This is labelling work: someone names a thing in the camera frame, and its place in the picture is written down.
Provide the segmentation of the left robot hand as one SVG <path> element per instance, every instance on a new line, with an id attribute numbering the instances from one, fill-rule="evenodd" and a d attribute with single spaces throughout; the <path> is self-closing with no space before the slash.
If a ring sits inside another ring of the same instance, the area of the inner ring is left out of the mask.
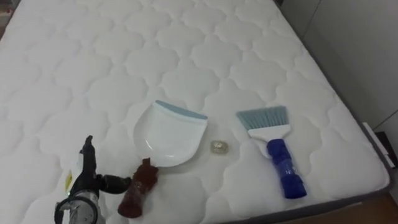
<path id="1" fill-rule="evenodd" d="M 124 193 L 131 184 L 130 177 L 97 174 L 96 150 L 92 145 L 92 135 L 85 139 L 78 157 L 72 162 L 72 167 L 65 180 L 65 191 L 68 195 L 90 191 L 99 195 L 99 191 L 109 194 Z"/>

